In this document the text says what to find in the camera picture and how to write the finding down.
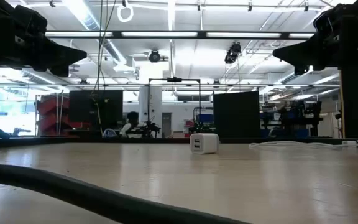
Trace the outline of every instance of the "desk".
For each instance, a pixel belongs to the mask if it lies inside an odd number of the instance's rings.
[[[358,223],[358,150],[223,144],[192,155],[186,144],[56,144],[0,149],[0,163],[251,223]],[[0,223],[114,222],[0,185]]]

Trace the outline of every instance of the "person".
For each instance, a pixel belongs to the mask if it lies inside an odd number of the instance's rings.
[[[143,122],[139,122],[139,114],[138,112],[131,111],[127,115],[127,124],[124,125],[121,129],[122,137],[129,138],[141,138],[141,134],[129,134],[128,131],[134,129],[135,127],[144,127],[145,124]]]

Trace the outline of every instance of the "cable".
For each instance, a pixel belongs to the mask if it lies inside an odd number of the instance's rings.
[[[111,18],[112,18],[112,14],[114,12],[116,2],[117,2],[117,0],[114,0],[114,5],[112,7],[112,10],[111,10],[111,13],[110,13],[110,16],[109,16],[108,20],[107,20],[108,6],[106,6],[106,12],[107,12],[106,13],[106,22],[105,22],[106,27],[104,29],[103,36],[102,36],[101,34],[102,34],[102,18],[103,18],[103,0],[101,1],[100,20],[99,20],[100,29],[99,29],[99,50],[98,50],[98,77],[97,77],[95,86],[94,86],[94,88],[93,88],[93,90],[91,92],[91,95],[92,95],[93,92],[95,91],[96,87],[98,88],[98,91],[97,91],[98,100],[100,99],[100,96],[99,96],[99,78],[100,78],[100,74],[102,74],[102,78],[103,78],[103,95],[104,95],[104,91],[106,89],[106,80],[104,78],[104,73],[103,73],[103,71],[101,69],[102,56],[103,56],[103,50],[104,50],[103,43],[104,43],[104,40],[106,38],[107,29],[109,27],[109,24],[110,24],[110,21],[111,21]],[[103,137],[103,129],[102,129],[101,118],[100,118],[99,103],[94,98],[93,98],[93,100],[94,100],[94,102],[96,104],[96,107],[98,109],[98,121],[99,121],[99,126],[100,126],[100,132],[101,132],[101,135]]]
[[[49,195],[125,224],[246,224],[230,218],[151,202],[53,172],[28,167],[0,165],[0,184]]]
[[[271,142],[263,142],[263,143],[252,143],[249,144],[250,148],[253,147],[264,147],[264,146],[296,146],[296,147],[305,147],[311,149],[319,149],[322,147],[325,148],[338,148],[338,147],[358,147],[358,140],[357,141],[343,141],[342,144],[339,145],[332,145],[332,144],[325,144],[319,142],[312,142],[312,143],[303,143],[297,141],[271,141]]]
[[[56,135],[59,132],[59,96],[58,93],[56,93]]]
[[[63,90],[61,93],[62,97],[60,98],[60,119],[59,119],[59,132],[58,135],[60,136],[60,130],[62,130],[62,114],[63,114]]]
[[[24,114],[27,113],[27,103],[29,102],[29,91],[30,91],[30,77],[29,77],[29,83],[27,84],[27,94],[25,96]]]
[[[240,79],[240,60],[237,59],[237,70],[239,72],[239,84],[241,84],[241,79]]]

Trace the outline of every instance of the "metal frame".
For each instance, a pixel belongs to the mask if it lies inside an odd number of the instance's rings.
[[[143,87],[149,84],[101,84],[101,87]],[[340,85],[314,85],[314,84],[200,84],[201,87],[331,87],[339,88]],[[0,87],[14,87],[14,86],[23,86],[23,87],[94,87],[94,84],[19,84],[19,83],[0,83]],[[160,87],[192,87],[198,86],[195,84],[153,84],[153,86]]]
[[[150,82],[153,80],[167,81],[168,78],[149,78],[149,84],[147,84],[147,121],[150,121]],[[196,81],[198,82],[198,106],[201,107],[201,79],[199,78],[181,78],[181,81]]]
[[[127,36],[126,33],[137,33],[136,36]],[[216,36],[225,33],[230,36]],[[50,39],[100,39],[104,32],[100,31],[72,31],[58,30],[48,31],[46,36]],[[269,37],[269,35],[279,34],[278,37]],[[115,31],[107,30],[105,39],[211,39],[211,40],[308,40],[314,32],[266,32],[266,31]]]

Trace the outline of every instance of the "security camera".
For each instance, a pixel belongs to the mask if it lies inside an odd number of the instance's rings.
[[[149,55],[149,60],[152,63],[159,62],[161,60],[160,52],[158,52],[158,50],[152,50],[152,52]]]
[[[224,58],[224,62],[228,65],[233,64],[241,54],[241,45],[239,42],[234,42]]]

